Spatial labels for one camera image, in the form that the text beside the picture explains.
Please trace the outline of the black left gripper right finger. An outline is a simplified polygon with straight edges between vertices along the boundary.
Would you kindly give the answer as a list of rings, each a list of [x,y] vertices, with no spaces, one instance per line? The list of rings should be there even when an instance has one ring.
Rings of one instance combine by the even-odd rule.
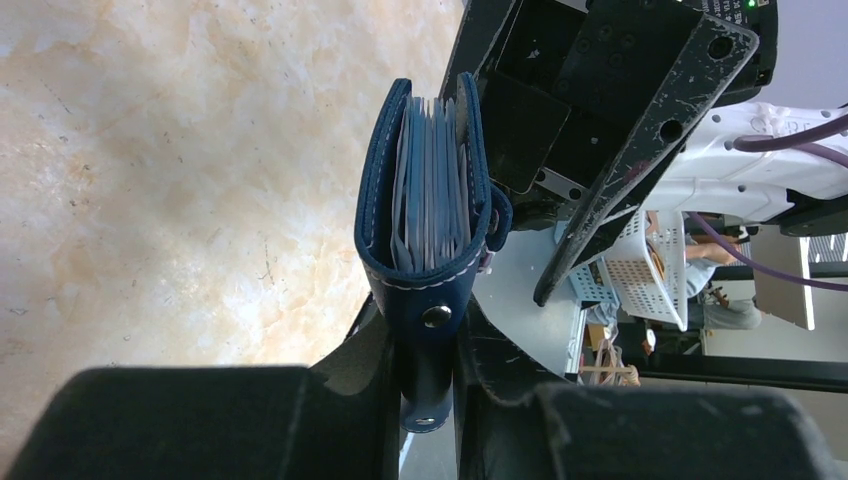
[[[767,390],[606,387],[554,374],[471,303],[456,339],[462,479],[838,479],[812,418]]]

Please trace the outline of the dark blue card holder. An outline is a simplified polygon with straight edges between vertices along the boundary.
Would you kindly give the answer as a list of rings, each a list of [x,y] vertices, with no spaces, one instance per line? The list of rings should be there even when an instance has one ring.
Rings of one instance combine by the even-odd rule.
[[[395,80],[369,141],[354,243],[396,342],[401,426],[440,428],[452,408],[455,336],[479,273],[510,231],[512,207],[490,179],[476,80],[425,99]]]

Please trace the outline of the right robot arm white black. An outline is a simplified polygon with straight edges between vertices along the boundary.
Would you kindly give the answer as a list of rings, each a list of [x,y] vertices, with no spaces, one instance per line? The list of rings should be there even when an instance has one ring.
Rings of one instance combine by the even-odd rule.
[[[567,223],[538,305],[641,209],[846,231],[846,110],[755,99],[777,33],[774,1],[466,3],[441,91],[475,76],[513,228]]]

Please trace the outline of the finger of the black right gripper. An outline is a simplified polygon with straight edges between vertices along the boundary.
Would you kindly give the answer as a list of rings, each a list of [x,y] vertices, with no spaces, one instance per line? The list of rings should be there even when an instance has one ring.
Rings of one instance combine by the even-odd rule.
[[[535,287],[537,305],[612,247],[758,45],[753,31],[706,13],[587,16],[561,69],[565,99],[619,138]]]

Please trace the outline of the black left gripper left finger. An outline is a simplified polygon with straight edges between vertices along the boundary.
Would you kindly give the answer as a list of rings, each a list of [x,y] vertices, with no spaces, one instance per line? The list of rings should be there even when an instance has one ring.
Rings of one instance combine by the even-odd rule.
[[[12,479],[394,479],[399,391],[375,318],[312,367],[102,368],[54,396]]]

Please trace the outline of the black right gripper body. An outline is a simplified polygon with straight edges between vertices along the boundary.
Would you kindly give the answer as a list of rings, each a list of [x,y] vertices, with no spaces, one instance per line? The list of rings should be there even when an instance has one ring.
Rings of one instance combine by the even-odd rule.
[[[773,1],[468,1],[441,92],[475,76],[489,174],[517,229],[571,216],[705,16],[759,45],[718,99],[756,96],[777,59]]]

